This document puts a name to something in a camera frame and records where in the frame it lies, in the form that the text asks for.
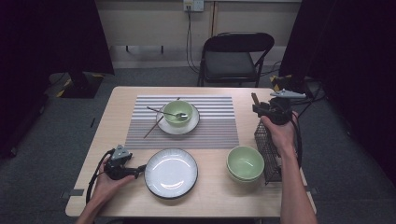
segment wooden table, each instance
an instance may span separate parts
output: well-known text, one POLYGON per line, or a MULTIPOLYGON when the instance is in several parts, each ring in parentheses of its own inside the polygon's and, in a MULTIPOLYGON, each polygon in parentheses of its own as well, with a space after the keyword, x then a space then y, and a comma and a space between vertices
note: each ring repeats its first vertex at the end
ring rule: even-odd
MULTIPOLYGON (((88 183, 102 156, 118 144, 124 144, 134 102, 138 95, 150 94, 221 94, 233 98, 235 122, 239 143, 257 148, 254 132, 259 119, 252 112, 251 93, 267 102, 270 89, 251 88, 183 88, 183 87, 117 87, 112 92, 100 121, 87 158, 81 168, 75 189, 85 189, 83 196, 71 196, 66 214, 77 217, 85 206, 88 183)), ((151 156, 161 150, 135 149, 128 167, 146 164, 151 156)), ((103 208, 104 217, 279 217, 281 183, 264 185, 263 178, 252 184, 232 180, 226 168, 228 149, 187 149, 198 164, 198 179, 186 195, 165 200, 153 195, 146 187, 144 177, 125 186, 103 208)), ((307 192, 315 209, 311 195, 307 192)))

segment striped placemat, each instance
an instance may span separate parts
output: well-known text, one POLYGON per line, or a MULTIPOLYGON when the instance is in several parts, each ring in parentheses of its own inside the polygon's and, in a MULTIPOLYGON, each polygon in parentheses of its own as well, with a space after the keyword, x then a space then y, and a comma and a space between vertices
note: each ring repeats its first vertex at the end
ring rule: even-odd
POLYGON ((238 145, 233 99, 227 95, 138 95, 125 142, 126 149, 231 149, 238 145), (144 138, 157 116, 147 106, 160 109, 177 97, 197 108, 200 121, 195 129, 170 134, 157 126, 144 138))

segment cable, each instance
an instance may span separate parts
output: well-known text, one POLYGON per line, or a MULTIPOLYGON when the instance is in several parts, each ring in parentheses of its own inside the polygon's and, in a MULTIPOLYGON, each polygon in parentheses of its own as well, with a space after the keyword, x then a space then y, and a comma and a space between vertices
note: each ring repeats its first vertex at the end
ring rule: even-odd
MULTIPOLYGON (((277 102, 272 101, 271 104, 274 104, 274 105, 276 105, 279 109, 281 109, 281 110, 282 110, 282 113, 284 113, 284 114, 286 114, 286 115, 288 114, 287 111, 286 111, 286 109, 283 108, 283 107, 282 107, 280 104, 278 104, 277 102)), ((297 139, 296 139, 296 140, 297 140, 297 150, 296 150, 296 153, 297 153, 297 162, 298 162, 299 167, 301 167, 301 166, 302 166, 302 162, 303 162, 303 140, 302 140, 301 132, 300 132, 300 128, 299 128, 299 127, 300 127, 299 117, 297 117, 293 112, 291 112, 291 116, 287 116, 287 117, 288 117, 289 121, 291 122, 291 124, 293 125, 294 130, 295 130, 295 132, 296 132, 296 138, 297 138, 297 139), (297 124, 294 122, 292 116, 294 116, 294 117, 297 118, 297 124)))
POLYGON ((89 185, 88 185, 87 195, 86 195, 86 198, 85 198, 85 203, 88 203, 88 202, 90 201, 93 183, 95 182, 96 178, 97 178, 99 175, 102 174, 102 173, 100 173, 100 174, 97 175, 97 173, 98 173, 98 171, 99 171, 99 168, 100 168, 100 166, 102 165, 103 160, 105 159, 105 157, 106 157, 107 155, 113 154, 115 150, 116 150, 116 149, 113 148, 113 149, 107 151, 107 152, 105 153, 105 155, 102 157, 102 159, 99 161, 98 166, 96 167, 95 173, 93 173, 93 176, 92 176, 92 178, 91 178, 91 181, 90 181, 90 183, 89 183, 89 185))
POLYGON ((293 105, 304 105, 304 104, 308 104, 302 112, 299 113, 299 117, 306 111, 306 109, 308 109, 309 106, 311 106, 314 102, 320 101, 322 99, 324 99, 325 95, 321 96, 320 98, 318 98, 318 94, 319 92, 322 90, 322 83, 319 82, 319 87, 318 89, 315 91, 315 94, 313 94, 313 98, 311 98, 309 101, 306 100, 302 100, 302 101, 296 101, 293 102, 293 105))
POLYGON ((187 6, 187 15, 189 17, 189 28, 187 30, 187 46, 186 46, 186 56, 187 56, 187 63, 189 64, 190 69, 195 72, 199 73, 199 69, 195 66, 193 59, 192 59, 192 37, 191 37, 191 7, 187 6))
POLYGON ((277 63, 282 63, 282 61, 279 61, 279 62, 274 63, 273 66, 272 66, 272 68, 271 68, 271 70, 268 71, 268 72, 262 72, 262 73, 260 74, 260 77, 264 77, 264 76, 267 76, 267 75, 269 75, 269 74, 271 74, 271 73, 273 73, 273 72, 279 71, 279 69, 274 69, 274 68, 275 68, 275 65, 276 65, 277 63))

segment black curtain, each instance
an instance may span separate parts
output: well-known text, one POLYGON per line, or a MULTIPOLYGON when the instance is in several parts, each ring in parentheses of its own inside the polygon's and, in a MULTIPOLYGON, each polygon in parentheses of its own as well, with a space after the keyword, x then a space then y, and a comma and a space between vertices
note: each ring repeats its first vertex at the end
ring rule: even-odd
POLYGON ((0 2, 0 143, 49 85, 71 69, 114 74, 94 0, 0 2))
POLYGON ((322 81, 351 136, 396 185, 395 15, 394 1, 303 0, 282 66, 322 81))

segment metal basket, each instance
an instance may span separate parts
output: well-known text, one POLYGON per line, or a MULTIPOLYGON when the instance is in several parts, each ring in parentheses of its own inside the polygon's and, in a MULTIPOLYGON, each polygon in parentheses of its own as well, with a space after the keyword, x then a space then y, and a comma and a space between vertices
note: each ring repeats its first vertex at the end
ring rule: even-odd
POLYGON ((271 140, 271 134, 265 129, 261 120, 254 133, 254 138, 256 139, 257 149, 262 154, 265 162, 265 185, 269 182, 281 182, 281 159, 277 153, 276 146, 271 140))

